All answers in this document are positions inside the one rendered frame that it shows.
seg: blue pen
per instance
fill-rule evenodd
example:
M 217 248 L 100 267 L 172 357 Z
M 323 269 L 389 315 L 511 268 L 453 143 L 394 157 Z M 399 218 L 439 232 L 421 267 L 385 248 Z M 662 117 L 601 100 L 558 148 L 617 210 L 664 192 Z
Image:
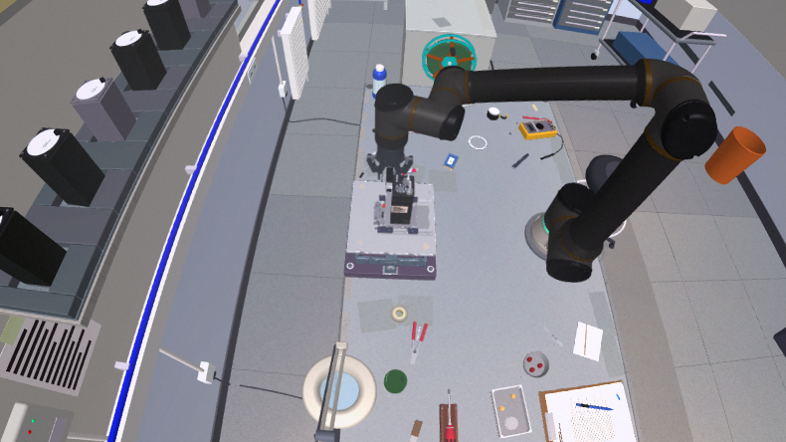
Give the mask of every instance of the blue pen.
M 607 407 L 599 407 L 599 406 L 597 406 L 597 405 L 587 405 L 586 403 L 577 403 L 577 404 L 576 404 L 576 406 L 577 406 L 577 407 L 584 407 L 584 408 L 594 408 L 594 409 L 596 409 L 596 410 L 607 410 L 607 411 L 612 411 L 612 409 L 611 409 L 611 408 L 607 408 Z

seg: green disc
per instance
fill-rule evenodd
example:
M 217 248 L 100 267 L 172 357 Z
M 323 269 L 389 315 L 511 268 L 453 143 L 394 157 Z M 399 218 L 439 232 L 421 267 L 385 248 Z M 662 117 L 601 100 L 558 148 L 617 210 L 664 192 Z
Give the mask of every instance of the green disc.
M 407 387 L 407 375 L 401 370 L 390 370 L 385 374 L 384 384 L 389 393 L 398 394 Z

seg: red-handled pliers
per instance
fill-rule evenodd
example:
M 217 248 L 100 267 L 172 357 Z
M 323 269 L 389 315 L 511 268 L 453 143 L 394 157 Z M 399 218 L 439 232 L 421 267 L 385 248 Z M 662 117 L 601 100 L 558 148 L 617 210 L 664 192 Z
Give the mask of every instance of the red-handled pliers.
M 420 348 L 420 344 L 423 343 L 423 338 L 426 337 L 426 329 L 428 327 L 429 327 L 428 324 L 423 324 L 423 329 L 420 331 L 420 340 L 418 340 L 418 323 L 412 321 L 412 358 L 410 359 L 411 364 L 414 364 L 415 359 L 418 358 L 418 348 Z

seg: green sticky note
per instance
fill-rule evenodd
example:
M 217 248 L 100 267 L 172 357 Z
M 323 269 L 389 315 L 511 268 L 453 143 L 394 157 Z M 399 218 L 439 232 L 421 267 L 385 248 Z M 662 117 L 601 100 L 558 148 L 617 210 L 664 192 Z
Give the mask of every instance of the green sticky note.
M 0 342 L 5 342 L 9 345 L 13 345 L 16 343 L 16 337 L 19 335 L 19 331 L 22 329 L 22 324 L 25 323 L 25 319 L 22 317 L 11 317 L 8 319 L 8 323 L 5 325 L 5 329 L 3 329 L 3 334 L 0 334 Z

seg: tiled floor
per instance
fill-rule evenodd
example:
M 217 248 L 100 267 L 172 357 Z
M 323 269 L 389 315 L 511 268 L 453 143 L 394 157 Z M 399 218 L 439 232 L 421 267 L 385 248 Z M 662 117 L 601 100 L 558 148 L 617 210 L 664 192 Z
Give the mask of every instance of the tiled floor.
M 404 2 L 391 0 L 388 6 L 385 11 L 378 2 L 334 1 L 309 57 L 310 78 L 295 104 L 276 170 L 236 353 L 237 371 L 260 371 L 253 375 L 268 376 L 259 382 L 269 388 L 299 394 L 292 376 L 302 379 L 307 366 L 297 359 L 267 362 L 258 354 L 239 361 L 240 354 L 259 353 L 260 347 L 251 343 L 265 334 L 265 327 L 278 327 L 281 321 L 262 326 L 254 324 L 259 322 L 255 318 L 292 313 L 266 307 L 254 296 L 270 287 L 280 287 L 286 297 L 306 290 L 333 300 L 343 296 L 343 278 L 332 263 L 341 261 L 345 245 L 349 184 L 357 163 L 359 129 L 354 124 L 363 118 L 367 73 L 383 63 L 389 82 L 400 80 Z M 590 60 L 597 37 L 503 23 L 498 10 L 493 17 L 498 37 L 491 59 L 496 69 L 616 64 L 605 50 L 599 60 Z M 620 29 L 626 26 L 614 24 L 611 36 Z M 574 170 L 584 170 L 598 154 L 623 156 L 653 115 L 620 102 L 552 106 L 564 121 L 561 130 L 577 161 Z M 351 124 L 295 122 L 317 117 Z M 738 182 L 722 186 L 706 176 L 703 163 L 710 155 L 681 164 L 627 228 L 636 233 L 656 295 L 693 440 L 774 440 L 772 435 L 786 434 L 786 358 L 772 339 L 786 326 L 786 269 Z M 318 307 L 333 318 L 333 305 Z M 318 328 L 309 321 L 298 325 L 297 333 L 332 330 L 324 318 L 311 318 Z M 284 323 L 280 327 L 292 329 Z M 331 332 L 320 339 L 329 348 L 337 333 L 336 326 L 335 336 Z M 287 337 L 271 349 L 279 357 L 295 354 L 282 349 L 294 342 Z M 249 351 L 241 351 L 244 345 Z M 284 377 L 277 380 L 276 375 Z M 259 400 L 253 391 L 230 394 L 225 416 L 231 415 L 231 407 L 242 413 L 240 404 Z M 271 401 L 276 403 L 266 406 L 275 407 L 282 419 L 266 418 L 266 434 L 294 440 L 287 426 L 297 421 L 293 416 L 303 416 L 301 404 L 283 397 Z M 226 424 L 238 420 L 225 419 L 222 440 L 247 440 L 253 434 L 231 431 Z M 312 428 L 297 434 L 310 437 Z

